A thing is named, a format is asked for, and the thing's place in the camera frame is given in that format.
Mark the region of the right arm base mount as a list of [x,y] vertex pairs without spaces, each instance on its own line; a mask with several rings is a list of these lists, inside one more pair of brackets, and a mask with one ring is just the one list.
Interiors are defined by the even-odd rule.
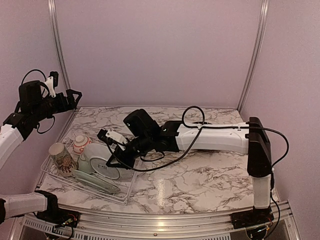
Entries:
[[255,208],[250,210],[234,212],[230,215],[231,224],[234,229],[248,228],[274,220],[271,207]]

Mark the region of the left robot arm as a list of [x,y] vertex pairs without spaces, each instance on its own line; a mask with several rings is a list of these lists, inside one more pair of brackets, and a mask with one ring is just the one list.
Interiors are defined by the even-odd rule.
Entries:
[[[0,165],[4,166],[12,153],[24,142],[39,123],[53,119],[56,114],[75,110],[82,97],[80,91],[67,89],[55,93],[55,81],[49,77],[45,82],[33,80],[18,88],[19,102],[13,113],[0,128]],[[37,190],[32,193],[1,195],[0,221],[35,213],[36,217],[58,223],[65,213],[58,206],[56,195]]]

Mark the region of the large white plate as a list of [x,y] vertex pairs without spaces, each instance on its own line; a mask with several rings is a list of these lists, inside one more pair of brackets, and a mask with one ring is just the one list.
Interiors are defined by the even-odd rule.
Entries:
[[92,169],[99,175],[119,180],[120,172],[116,167],[108,167],[107,162],[111,157],[111,153],[107,146],[99,143],[89,143],[84,147],[83,154]]

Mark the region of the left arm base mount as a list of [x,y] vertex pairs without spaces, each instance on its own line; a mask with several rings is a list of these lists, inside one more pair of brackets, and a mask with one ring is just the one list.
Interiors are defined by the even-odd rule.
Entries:
[[57,196],[50,192],[44,190],[36,190],[35,192],[43,195],[47,200],[45,211],[38,211],[35,214],[38,219],[55,224],[56,228],[77,227],[80,218],[78,211],[60,208]]

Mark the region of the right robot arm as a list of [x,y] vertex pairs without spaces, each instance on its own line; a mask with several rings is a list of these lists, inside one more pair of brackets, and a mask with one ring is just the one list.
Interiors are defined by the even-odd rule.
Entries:
[[248,122],[231,125],[214,125],[204,119],[196,123],[170,120],[159,125],[144,109],[137,109],[123,122],[133,134],[132,140],[112,130],[101,129],[97,134],[107,145],[116,145],[110,152],[108,167],[132,170],[135,160],[151,151],[163,154],[216,150],[246,154],[247,172],[253,183],[253,209],[247,219],[258,224],[267,216],[274,185],[272,154],[269,137],[259,118],[250,117]]

